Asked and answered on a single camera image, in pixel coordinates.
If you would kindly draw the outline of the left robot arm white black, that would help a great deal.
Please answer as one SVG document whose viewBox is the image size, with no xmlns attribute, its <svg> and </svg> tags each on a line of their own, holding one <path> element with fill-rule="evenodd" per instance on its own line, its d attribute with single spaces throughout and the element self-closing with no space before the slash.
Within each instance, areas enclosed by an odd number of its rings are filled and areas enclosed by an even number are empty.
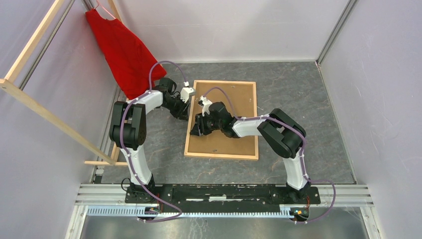
<svg viewBox="0 0 422 239">
<path fill-rule="evenodd" d="M 165 108 L 179 120 L 188 120 L 189 98 L 195 89 L 184 82 L 178 92 L 176 83 L 162 78 L 158 85 L 131 101 L 117 101 L 111 114 L 109 137 L 124 154 L 130 171 L 126 193 L 130 199 L 150 203 L 156 198 L 153 174 L 147 166 L 144 142 L 147 136 L 146 116 L 153 109 Z"/>
</svg>

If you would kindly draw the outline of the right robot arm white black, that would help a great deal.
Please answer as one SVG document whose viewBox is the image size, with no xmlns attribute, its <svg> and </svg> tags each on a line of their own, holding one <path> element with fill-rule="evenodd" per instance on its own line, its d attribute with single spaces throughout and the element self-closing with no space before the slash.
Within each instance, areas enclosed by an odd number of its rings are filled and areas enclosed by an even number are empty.
<svg viewBox="0 0 422 239">
<path fill-rule="evenodd" d="M 222 102 L 200 101 L 202 112 L 195 115 L 190 135 L 205 136 L 219 130 L 226 137 L 261 136 L 271 149 L 282 157 L 287 172 L 287 195 L 291 202 L 300 203 L 308 195 L 310 182 L 304 167 L 306 132 L 281 109 L 259 117 L 236 117 Z"/>
</svg>

